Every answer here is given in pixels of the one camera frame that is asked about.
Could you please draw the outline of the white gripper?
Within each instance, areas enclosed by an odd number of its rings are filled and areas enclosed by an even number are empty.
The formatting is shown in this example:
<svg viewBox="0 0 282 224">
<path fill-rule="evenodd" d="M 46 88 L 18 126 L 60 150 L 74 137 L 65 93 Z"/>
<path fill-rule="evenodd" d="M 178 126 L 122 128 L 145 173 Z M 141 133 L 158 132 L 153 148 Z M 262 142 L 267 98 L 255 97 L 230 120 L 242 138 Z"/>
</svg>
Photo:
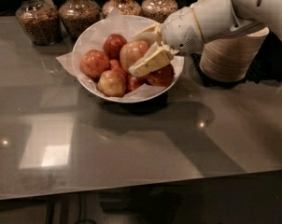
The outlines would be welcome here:
<svg viewBox="0 0 282 224">
<path fill-rule="evenodd" d="M 151 45 L 145 55 L 129 67 L 129 73 L 137 77 L 165 67 L 177 54 L 189 56 L 204 46 L 198 22 L 191 7 L 183 7 L 172 13 L 162 25 L 151 24 L 132 35 L 130 40 L 143 40 Z"/>
</svg>

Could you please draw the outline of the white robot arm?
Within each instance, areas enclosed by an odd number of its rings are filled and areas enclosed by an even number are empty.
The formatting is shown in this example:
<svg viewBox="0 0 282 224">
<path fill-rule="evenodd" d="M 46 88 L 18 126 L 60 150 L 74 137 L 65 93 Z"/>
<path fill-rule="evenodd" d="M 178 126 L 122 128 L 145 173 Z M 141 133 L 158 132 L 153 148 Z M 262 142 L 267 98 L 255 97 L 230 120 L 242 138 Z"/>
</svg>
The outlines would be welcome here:
<svg viewBox="0 0 282 224">
<path fill-rule="evenodd" d="M 204 44 L 269 28 L 282 42 L 282 0 L 198 0 L 133 35 L 152 44 L 129 72 L 138 77 L 191 55 Z"/>
</svg>

